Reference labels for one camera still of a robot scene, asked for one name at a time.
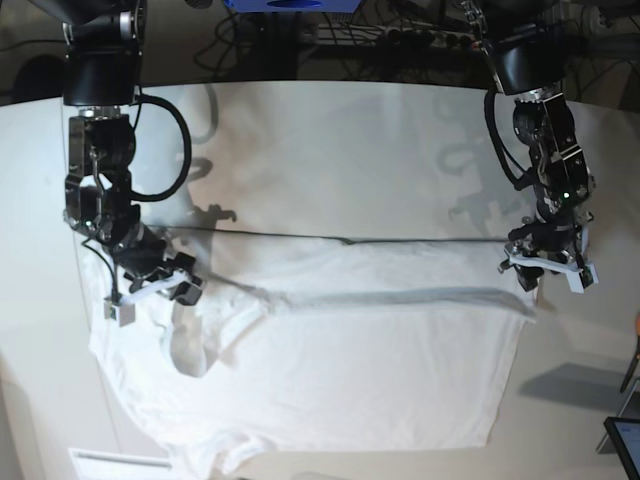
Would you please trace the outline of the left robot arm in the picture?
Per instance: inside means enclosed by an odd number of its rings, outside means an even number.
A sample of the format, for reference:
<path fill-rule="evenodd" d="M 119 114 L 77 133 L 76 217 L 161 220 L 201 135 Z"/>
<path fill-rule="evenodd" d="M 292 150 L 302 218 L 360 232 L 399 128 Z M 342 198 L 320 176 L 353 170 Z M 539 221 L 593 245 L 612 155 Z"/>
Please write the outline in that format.
<path fill-rule="evenodd" d="M 526 291 L 553 273 L 582 293 L 598 281 L 587 255 L 593 216 L 584 208 L 594 177 L 561 89 L 565 27 L 551 18 L 552 1 L 465 1 L 462 7 L 493 77 L 484 117 L 499 164 L 515 190 L 530 188 L 535 195 L 534 214 L 509 232 L 499 269 L 514 270 Z M 498 95 L 514 102 L 513 131 L 528 149 L 528 167 L 508 151 L 498 131 Z"/>

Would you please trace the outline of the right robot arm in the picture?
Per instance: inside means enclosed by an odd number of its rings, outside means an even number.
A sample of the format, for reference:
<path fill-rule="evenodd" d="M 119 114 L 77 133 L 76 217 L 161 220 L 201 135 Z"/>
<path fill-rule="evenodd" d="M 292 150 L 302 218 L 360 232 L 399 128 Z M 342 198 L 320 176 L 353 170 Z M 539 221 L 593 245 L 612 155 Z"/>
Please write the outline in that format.
<path fill-rule="evenodd" d="M 146 23 L 143 1 L 41 1 L 61 22 L 67 45 L 63 102 L 77 108 L 69 120 L 64 220 L 87 242 L 97 243 L 108 271 L 122 269 L 132 293 L 160 291 L 193 306 L 202 281 L 193 257 L 168 256 L 168 244 L 141 219 L 141 204 L 170 198 L 192 164 L 191 136 L 184 117 L 165 99 L 137 92 Z M 176 121 L 183 142 L 177 179 L 156 194 L 134 191 L 130 165 L 135 129 L 124 108 L 160 107 Z"/>

